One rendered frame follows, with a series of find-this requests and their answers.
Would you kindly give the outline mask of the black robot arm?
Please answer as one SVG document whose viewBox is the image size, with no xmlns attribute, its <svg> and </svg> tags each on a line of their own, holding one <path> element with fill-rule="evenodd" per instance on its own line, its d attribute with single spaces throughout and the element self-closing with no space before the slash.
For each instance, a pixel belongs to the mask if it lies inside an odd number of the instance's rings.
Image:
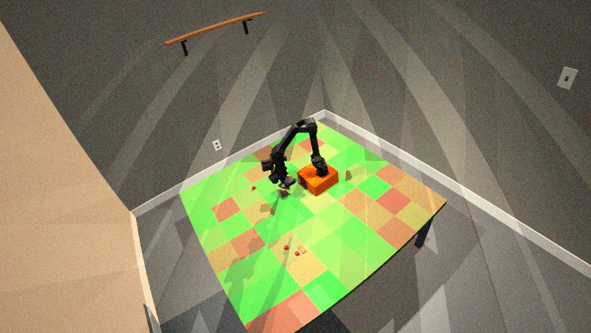
<svg viewBox="0 0 591 333">
<path fill-rule="evenodd" d="M 304 125 L 306 126 L 305 128 L 302 127 Z M 313 153 L 310 155 L 311 162 L 313 166 L 317 169 L 317 175 L 323 179 L 329 174 L 331 174 L 329 172 L 328 164 L 326 163 L 325 158 L 321 157 L 321 154 L 319 152 L 319 144 L 317 139 L 318 125 L 316 124 L 316 121 L 313 117 L 302 119 L 299 122 L 293 123 L 291 125 L 288 132 L 284 135 L 283 139 L 281 140 L 281 142 L 279 142 L 279 144 L 275 145 L 272 148 L 270 159 L 261 160 L 262 171 L 265 172 L 272 170 L 274 168 L 274 165 L 277 170 L 284 169 L 284 161 L 287 161 L 287 157 L 284 156 L 286 148 L 288 147 L 288 145 L 297 133 L 307 132 L 310 135 L 311 147 L 313 151 Z M 276 185 L 279 182 L 279 179 L 281 180 L 282 177 L 275 170 L 272 174 L 268 176 L 268 179 L 271 181 L 271 183 Z"/>
</svg>

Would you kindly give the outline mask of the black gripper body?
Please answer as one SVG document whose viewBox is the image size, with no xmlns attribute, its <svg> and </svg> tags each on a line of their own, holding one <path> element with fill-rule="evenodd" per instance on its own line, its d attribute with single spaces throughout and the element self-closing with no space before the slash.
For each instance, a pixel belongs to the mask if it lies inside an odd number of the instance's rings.
<svg viewBox="0 0 591 333">
<path fill-rule="evenodd" d="M 288 172 L 286 171 L 286 169 L 287 169 L 287 167 L 286 167 L 286 166 L 285 166 L 285 168 L 284 168 L 284 169 L 281 169 L 281 170 L 277 170 L 277 169 L 274 167 L 274 168 L 273 168 L 272 170 L 270 170 L 270 171 L 271 171 L 271 173 L 273 173 L 273 172 L 276 170 L 276 171 L 277 171 L 277 173 L 278 173 L 278 174 L 280 174 L 280 176 L 281 176 L 281 177 L 282 177 L 282 179 L 284 180 L 284 182 L 283 182 L 283 183 L 284 183 L 284 185 L 285 185 L 286 187 L 290 187 L 291 185 L 293 185 L 293 184 L 295 184 L 295 183 L 296 183 L 296 180 L 295 180 L 293 177 L 289 177 L 289 176 L 287 176 L 287 175 L 288 175 Z"/>
</svg>

